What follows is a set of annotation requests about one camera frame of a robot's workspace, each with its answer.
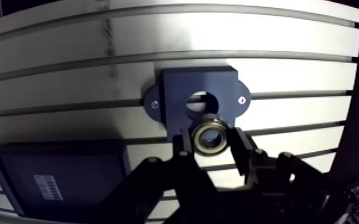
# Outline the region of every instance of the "slotted wall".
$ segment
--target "slotted wall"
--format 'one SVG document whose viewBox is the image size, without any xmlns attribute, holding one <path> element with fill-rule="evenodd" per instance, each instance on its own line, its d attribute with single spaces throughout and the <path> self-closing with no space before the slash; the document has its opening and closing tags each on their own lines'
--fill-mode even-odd
<svg viewBox="0 0 359 224">
<path fill-rule="evenodd" d="M 131 168 L 172 156 L 142 95 L 169 67 L 233 66 L 252 93 L 236 120 L 260 148 L 328 172 L 348 115 L 359 10 L 319 0 L 64 0 L 0 18 L 0 144 L 125 138 Z M 242 184 L 229 151 L 196 156 Z M 178 207 L 168 191 L 150 215 Z M 16 216 L 0 187 L 0 214 Z"/>
</svg>

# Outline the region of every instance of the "metal bracket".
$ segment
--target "metal bracket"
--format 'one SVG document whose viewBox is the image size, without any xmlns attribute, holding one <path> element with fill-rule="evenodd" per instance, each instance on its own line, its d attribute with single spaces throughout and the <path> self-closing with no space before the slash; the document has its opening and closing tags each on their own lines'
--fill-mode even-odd
<svg viewBox="0 0 359 224">
<path fill-rule="evenodd" d="M 206 92 L 199 99 L 206 103 L 203 112 L 187 108 L 196 92 Z M 164 69 L 162 82 L 146 93 L 144 108 L 153 120 L 165 125 L 172 141 L 174 135 L 181 134 L 181 129 L 189 128 L 193 120 L 206 113 L 218 114 L 229 127 L 234 127 L 235 118 L 247 110 L 250 101 L 248 88 L 238 80 L 238 72 L 232 67 L 189 67 Z"/>
</svg>

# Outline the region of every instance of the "metal ring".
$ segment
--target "metal ring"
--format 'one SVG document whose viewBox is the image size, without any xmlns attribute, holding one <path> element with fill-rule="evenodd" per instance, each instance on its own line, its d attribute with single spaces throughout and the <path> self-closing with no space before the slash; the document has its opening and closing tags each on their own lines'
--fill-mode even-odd
<svg viewBox="0 0 359 224">
<path fill-rule="evenodd" d="M 214 130 L 218 133 L 220 137 L 220 143 L 217 146 L 206 147 L 203 145 L 203 143 L 201 143 L 200 138 L 202 137 L 202 134 L 207 130 Z M 204 155 L 219 154 L 222 151 L 224 151 L 228 146 L 227 136 L 225 134 L 225 126 L 217 122 L 204 122 L 198 125 L 198 127 L 196 127 L 195 130 L 193 131 L 192 136 L 193 136 L 193 144 L 196 150 Z"/>
</svg>

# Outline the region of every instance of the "label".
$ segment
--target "label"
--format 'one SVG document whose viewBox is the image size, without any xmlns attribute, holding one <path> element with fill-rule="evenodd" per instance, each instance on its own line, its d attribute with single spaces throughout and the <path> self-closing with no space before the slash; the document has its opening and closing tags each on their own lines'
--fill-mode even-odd
<svg viewBox="0 0 359 224">
<path fill-rule="evenodd" d="M 33 175 L 36 184 L 38 184 L 39 190 L 41 191 L 45 200 L 58 200 L 62 201 L 60 190 L 58 189 L 57 183 L 51 175 Z"/>
</svg>

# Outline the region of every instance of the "screw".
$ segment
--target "screw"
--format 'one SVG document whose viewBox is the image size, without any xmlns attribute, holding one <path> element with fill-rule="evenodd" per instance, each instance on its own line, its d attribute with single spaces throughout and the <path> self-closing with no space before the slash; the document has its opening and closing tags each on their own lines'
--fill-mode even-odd
<svg viewBox="0 0 359 224">
<path fill-rule="evenodd" d="M 188 152 L 186 152 L 186 151 L 180 151 L 180 152 L 179 152 L 179 155 L 180 155 L 180 156 L 187 156 L 187 155 L 188 155 Z"/>
<path fill-rule="evenodd" d="M 238 99 L 238 103 L 243 105 L 246 103 L 246 98 L 244 96 L 241 96 L 239 99 Z"/>
<path fill-rule="evenodd" d="M 156 100 L 153 101 L 153 102 L 151 103 L 151 107 L 152 107 L 153 109 L 159 108 L 159 102 L 157 102 Z"/>
</svg>

